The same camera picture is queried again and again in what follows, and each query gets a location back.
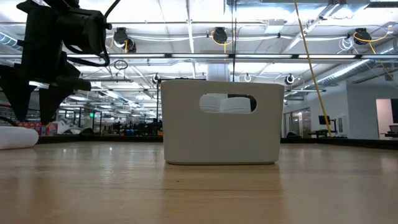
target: white wall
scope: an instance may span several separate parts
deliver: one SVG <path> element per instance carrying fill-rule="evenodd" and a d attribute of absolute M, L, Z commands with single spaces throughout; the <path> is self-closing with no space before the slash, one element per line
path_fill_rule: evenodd
<path fill-rule="evenodd" d="M 348 118 L 348 100 L 346 83 L 341 82 L 338 86 L 325 88 L 326 92 L 321 93 L 323 105 L 330 119 L 340 116 Z M 310 108 L 311 111 L 311 130 L 327 129 L 326 125 L 319 124 L 319 116 L 323 114 L 317 93 L 309 93 L 304 101 L 290 101 L 284 106 L 284 113 Z"/>
<path fill-rule="evenodd" d="M 391 99 L 377 99 L 376 107 L 379 133 L 386 133 L 390 131 L 390 125 L 394 124 L 392 119 Z M 379 134 L 379 137 L 380 139 L 389 139 L 383 134 Z"/>
<path fill-rule="evenodd" d="M 386 86 L 347 85 L 349 138 L 379 139 L 376 99 L 398 98 L 398 89 Z"/>

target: fluorescent light fixture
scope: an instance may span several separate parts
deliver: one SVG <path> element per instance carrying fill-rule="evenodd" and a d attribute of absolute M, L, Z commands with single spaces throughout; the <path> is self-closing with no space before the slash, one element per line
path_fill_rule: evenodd
<path fill-rule="evenodd" d="M 97 59 L 97 55 L 90 54 L 70 54 L 71 58 Z M 164 58 L 165 54 L 109 54 L 110 58 Z"/>
<path fill-rule="evenodd" d="M 90 82 L 91 83 L 91 87 L 95 86 L 98 88 L 101 88 L 101 82 Z"/>
<path fill-rule="evenodd" d="M 97 55 L 88 55 L 88 54 L 68 54 L 68 57 L 71 57 L 71 58 L 99 58 Z"/>
<path fill-rule="evenodd" d="M 90 91 L 108 91 L 108 89 L 91 89 Z"/>
<path fill-rule="evenodd" d="M 363 59 L 398 59 L 398 55 L 362 55 Z"/>
<path fill-rule="evenodd" d="M 81 97 L 81 96 L 69 96 L 69 98 L 73 99 L 73 100 L 78 100 L 78 101 L 88 101 L 89 99 L 85 98 L 85 97 Z"/>
<path fill-rule="evenodd" d="M 172 58 L 228 58 L 228 54 L 172 54 Z"/>
<path fill-rule="evenodd" d="M 113 91 L 144 91 L 142 88 L 136 88 L 136 89 L 131 89 L 131 88 L 125 88 L 125 89 L 112 89 Z"/>
<path fill-rule="evenodd" d="M 156 103 L 143 103 L 141 105 L 144 107 L 156 107 Z"/>
<path fill-rule="evenodd" d="M 59 110 L 58 111 L 59 114 L 65 114 L 64 110 Z"/>
<path fill-rule="evenodd" d="M 119 96 L 116 93 L 114 93 L 113 91 L 106 91 L 104 93 L 107 94 L 110 97 L 115 98 L 115 99 L 119 98 Z"/>
<path fill-rule="evenodd" d="M 79 110 L 79 108 L 62 108 L 62 109 L 65 109 L 65 110 Z"/>
<path fill-rule="evenodd" d="M 45 89 L 48 89 L 50 86 L 47 83 L 41 83 L 41 82 L 35 82 L 35 81 L 29 81 L 29 85 L 37 86 L 39 88 L 45 88 Z"/>
<path fill-rule="evenodd" d="M 356 55 L 310 55 L 310 58 L 355 58 Z M 307 58 L 307 55 L 299 55 L 298 58 Z"/>
<path fill-rule="evenodd" d="M 139 105 L 136 104 L 136 103 L 130 103 L 130 106 L 133 107 L 133 108 L 138 108 L 139 107 Z"/>
<path fill-rule="evenodd" d="M 110 54 L 110 58 L 164 58 L 165 54 Z"/>
<path fill-rule="evenodd" d="M 316 90 L 285 90 L 285 92 L 290 92 L 292 91 L 292 94 L 296 93 L 316 93 Z"/>
<path fill-rule="evenodd" d="M 286 54 L 237 54 L 236 58 L 292 58 Z"/>

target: black cable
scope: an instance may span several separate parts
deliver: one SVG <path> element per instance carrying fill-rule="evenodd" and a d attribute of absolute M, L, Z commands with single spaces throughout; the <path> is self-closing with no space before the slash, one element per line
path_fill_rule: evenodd
<path fill-rule="evenodd" d="M 71 61 L 71 62 L 79 63 L 79 64 L 82 64 L 82 65 L 87 65 L 87 66 L 92 66 L 92 67 L 107 67 L 111 63 L 111 60 L 109 59 L 108 51 L 106 50 L 106 47 L 105 47 L 105 38 L 101 39 L 101 45 L 103 46 L 104 54 L 99 54 L 97 56 L 99 56 L 100 58 L 102 58 L 105 61 L 104 64 L 98 64 L 98 63 L 94 63 L 94 62 L 89 62 L 87 60 L 83 60 L 83 59 L 80 59 L 80 58 L 67 57 L 67 59 L 69 61 Z M 66 45 L 66 47 L 69 50 L 75 49 L 72 46 L 67 46 Z"/>
<path fill-rule="evenodd" d="M 107 19 L 108 18 L 108 15 L 112 12 L 112 10 L 119 4 L 119 2 L 120 2 L 120 0 L 116 0 L 112 5 L 111 5 L 111 7 L 105 12 L 105 15 L 104 15 L 104 17 L 105 17 L 105 19 Z"/>
<path fill-rule="evenodd" d="M 125 60 L 117 60 L 113 63 L 113 67 L 117 70 L 125 70 L 129 67 L 129 64 Z"/>

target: computer monitor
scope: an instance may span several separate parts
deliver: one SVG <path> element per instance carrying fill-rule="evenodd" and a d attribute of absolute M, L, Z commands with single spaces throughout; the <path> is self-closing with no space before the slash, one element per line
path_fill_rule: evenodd
<path fill-rule="evenodd" d="M 320 115 L 319 116 L 319 124 L 326 125 L 326 121 L 325 121 L 325 116 L 324 115 Z"/>
<path fill-rule="evenodd" d="M 398 133 L 398 125 L 390 125 L 390 130 L 393 133 Z"/>

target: wooden table surface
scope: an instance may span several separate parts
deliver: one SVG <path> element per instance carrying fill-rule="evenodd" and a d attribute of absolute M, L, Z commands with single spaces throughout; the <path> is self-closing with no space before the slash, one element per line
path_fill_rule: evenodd
<path fill-rule="evenodd" d="M 397 223 L 398 151 L 283 144 L 263 166 L 165 164 L 161 143 L 0 151 L 0 223 Z"/>

